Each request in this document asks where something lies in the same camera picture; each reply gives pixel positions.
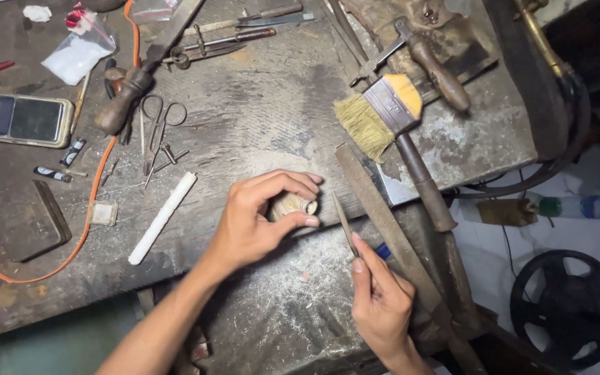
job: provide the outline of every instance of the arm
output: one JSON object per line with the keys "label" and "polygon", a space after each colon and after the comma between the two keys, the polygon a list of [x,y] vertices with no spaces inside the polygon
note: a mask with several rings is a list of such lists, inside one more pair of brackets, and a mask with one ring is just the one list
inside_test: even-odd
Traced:
{"label": "arm", "polygon": [[138,323],[97,371],[98,375],[165,375],[185,337],[217,286],[238,268],[261,260],[300,226],[319,226],[316,216],[293,212],[276,223],[263,214],[282,191],[315,200],[321,177],[277,170],[232,184],[212,241],[181,283]]}
{"label": "arm", "polygon": [[383,365],[394,375],[433,375],[407,331],[415,289],[360,238],[352,235],[362,258],[353,260],[355,327]]}

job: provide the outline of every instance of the metal shears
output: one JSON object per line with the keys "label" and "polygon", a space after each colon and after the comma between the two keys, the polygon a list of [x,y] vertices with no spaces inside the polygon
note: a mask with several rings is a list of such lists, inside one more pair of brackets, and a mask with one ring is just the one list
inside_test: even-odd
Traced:
{"label": "metal shears", "polygon": [[[158,102],[157,110],[154,116],[151,116],[145,110],[145,103],[147,99],[155,98]],[[172,122],[168,121],[168,115],[171,111],[171,107],[178,106],[180,108],[179,114],[180,116]],[[146,95],[140,102],[140,110],[144,117],[150,119],[152,121],[152,125],[147,132],[147,144],[145,146],[145,161],[143,162],[143,173],[147,176],[147,180],[145,181],[145,186],[143,189],[147,187],[147,183],[149,182],[149,178],[152,176],[154,160],[161,149],[161,142],[163,141],[163,133],[166,130],[166,125],[168,126],[178,126],[184,123],[187,119],[187,107],[179,101],[171,101],[168,103],[168,106],[163,106],[163,98],[159,95],[150,94]]]}

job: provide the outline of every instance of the workbench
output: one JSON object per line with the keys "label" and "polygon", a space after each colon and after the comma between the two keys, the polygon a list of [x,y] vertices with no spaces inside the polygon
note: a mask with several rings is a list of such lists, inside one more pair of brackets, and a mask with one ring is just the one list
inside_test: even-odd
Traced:
{"label": "workbench", "polygon": [[[467,2],[471,3],[470,17],[480,17],[486,30],[493,33],[480,1]],[[240,16],[243,7],[255,11],[282,3],[207,0],[195,21],[205,24],[232,19]],[[50,7],[53,18],[48,23],[25,19],[22,8],[26,4],[22,0],[0,3],[0,61],[16,63],[0,72],[0,91],[75,99],[79,87],[67,87],[40,65],[68,35],[63,17],[73,3],[34,3]],[[337,193],[349,217],[364,214],[334,156],[335,148],[350,139],[333,114],[332,102],[353,93],[348,82],[357,67],[318,3],[310,0],[303,4],[305,11],[314,13],[315,21],[282,25],[275,37],[249,42],[228,56],[199,61],[186,71],[155,71],[152,92],[166,102],[175,100],[187,106],[186,123],[167,129],[165,141],[173,150],[188,149],[188,156],[154,175],[143,190],[135,117],[131,144],[115,146],[108,164],[115,158],[120,158],[119,163],[97,195],[97,200],[119,204],[117,224],[92,226],[76,259],[53,277],[32,284],[0,280],[0,333],[186,273],[214,232],[230,184],[240,179],[276,168],[310,171],[325,178],[319,197],[324,227],[339,222],[330,191]],[[118,65],[129,67],[131,27],[121,9],[109,13],[105,24],[116,38]],[[141,40],[156,30],[158,25],[143,26]],[[228,34],[216,31],[206,38]],[[11,277],[29,278],[55,269],[80,237],[91,176],[109,141],[91,125],[107,102],[103,64],[92,74],[75,133],[87,139],[88,145],[72,168],[88,172],[90,177],[74,177],[71,183],[46,180],[73,239],[26,264],[8,261],[0,251],[0,270]],[[504,64],[488,69],[466,89],[473,103],[470,117],[457,115],[438,100],[425,108],[422,125],[412,133],[441,189],[481,180],[537,157],[525,107]],[[0,191],[39,179],[31,173],[32,168],[54,165],[63,152],[0,143]],[[401,198],[393,201],[388,196],[389,201],[402,203],[417,194],[396,152],[390,151],[382,168],[371,162],[367,167],[382,192],[398,189],[389,195]],[[139,266],[130,265],[129,253],[186,171],[197,174],[198,182],[145,260]],[[374,231],[368,235],[368,240],[375,241]],[[361,350],[362,341],[350,317],[348,253],[338,228],[321,230],[288,241],[261,264],[229,280],[227,284],[235,286],[220,290],[213,302],[221,310],[210,318],[210,326],[222,336],[211,337],[212,346],[217,352],[219,348],[242,349],[247,356],[222,352],[224,358],[229,356],[222,370],[236,368],[229,366],[245,360],[252,365],[242,374],[285,372],[313,358]],[[303,280],[305,271],[310,274],[308,280]],[[263,329],[267,338],[261,336]]]}

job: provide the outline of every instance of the black wheel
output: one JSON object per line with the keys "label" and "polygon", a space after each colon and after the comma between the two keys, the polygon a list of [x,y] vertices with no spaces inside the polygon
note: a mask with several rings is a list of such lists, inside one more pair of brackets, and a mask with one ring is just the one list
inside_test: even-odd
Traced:
{"label": "black wheel", "polygon": [[[564,259],[578,259],[590,268],[588,274],[567,272]],[[538,303],[523,299],[529,279],[541,269],[545,286]],[[543,328],[550,338],[544,350],[554,365],[566,370],[583,370],[600,362],[600,326],[586,316],[600,316],[600,262],[585,253],[551,250],[534,259],[520,271],[511,291],[511,321],[515,334],[533,344],[525,325]],[[595,348],[574,358],[583,346]]]}

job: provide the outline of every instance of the hand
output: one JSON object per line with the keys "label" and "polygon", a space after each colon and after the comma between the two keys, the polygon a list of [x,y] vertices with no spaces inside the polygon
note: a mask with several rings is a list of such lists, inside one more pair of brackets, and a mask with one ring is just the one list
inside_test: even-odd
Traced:
{"label": "hand", "polygon": [[215,260],[228,275],[261,260],[296,227],[319,226],[318,217],[300,211],[292,212],[276,223],[267,221],[264,215],[267,201],[282,191],[315,200],[319,192],[317,183],[322,181],[315,174],[277,169],[232,184],[217,232],[203,257]]}
{"label": "hand", "polygon": [[415,289],[388,269],[357,233],[352,238],[362,257],[353,260],[351,270],[355,327],[379,360],[393,371],[416,353],[407,333]]}

